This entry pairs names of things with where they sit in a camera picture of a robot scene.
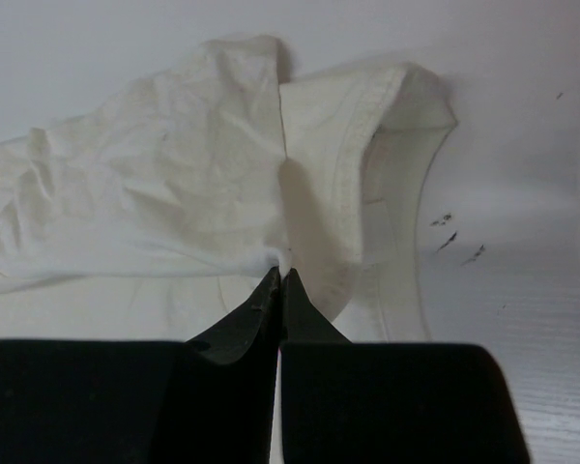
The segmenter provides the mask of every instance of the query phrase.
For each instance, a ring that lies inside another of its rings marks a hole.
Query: white backdrop
[[[421,204],[430,330],[497,357],[536,462],[580,462],[580,1],[0,1],[0,140],[234,32],[281,37],[284,74],[392,52],[444,77],[460,125]]]

